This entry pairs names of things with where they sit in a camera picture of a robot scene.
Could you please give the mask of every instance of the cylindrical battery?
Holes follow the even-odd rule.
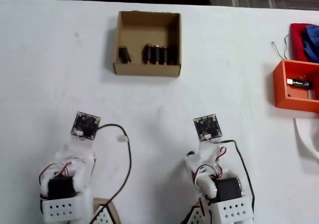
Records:
[[[146,64],[151,62],[152,58],[152,45],[146,44],[144,47],[144,61]]]
[[[155,45],[154,46],[154,63],[159,64],[160,62],[160,46]]]
[[[119,47],[119,56],[122,59],[123,63],[130,64],[132,62],[126,46]]]
[[[168,47],[168,63],[170,65],[177,64],[177,56],[178,56],[178,47],[176,45],[172,45]]]
[[[167,65],[167,60],[168,60],[167,46],[162,46],[160,50],[161,50],[161,64]]]

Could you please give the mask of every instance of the black usb drive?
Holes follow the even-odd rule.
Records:
[[[310,90],[312,88],[311,82],[297,79],[287,79],[287,84],[292,85],[294,87],[304,88],[307,90]]]

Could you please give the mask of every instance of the open box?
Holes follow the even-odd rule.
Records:
[[[287,79],[311,82],[312,89],[294,87]],[[282,60],[274,70],[274,89],[276,107],[319,112],[319,64]]]
[[[181,69],[180,14],[168,12],[121,11],[118,17],[114,72],[117,75],[144,75],[178,77]],[[146,44],[176,45],[177,64],[144,64]],[[126,46],[132,62],[122,63],[119,47]]]

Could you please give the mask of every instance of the table surface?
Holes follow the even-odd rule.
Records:
[[[117,76],[118,11],[181,13],[179,78]],[[110,2],[0,0],[0,220],[41,223],[38,173],[69,142],[77,111],[125,127],[133,168],[114,200],[122,223],[180,223],[196,200],[183,158],[198,148],[192,119],[216,113],[236,139],[256,195],[255,223],[318,222],[319,165],[274,107],[272,71],[292,22],[319,12]],[[110,197],[128,167],[120,131],[95,142],[94,196]]]

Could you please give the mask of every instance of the orange plastic container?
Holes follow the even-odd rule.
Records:
[[[303,88],[287,84],[287,79],[312,82],[315,96]],[[274,70],[276,107],[319,113],[319,64],[303,61],[282,60]]]

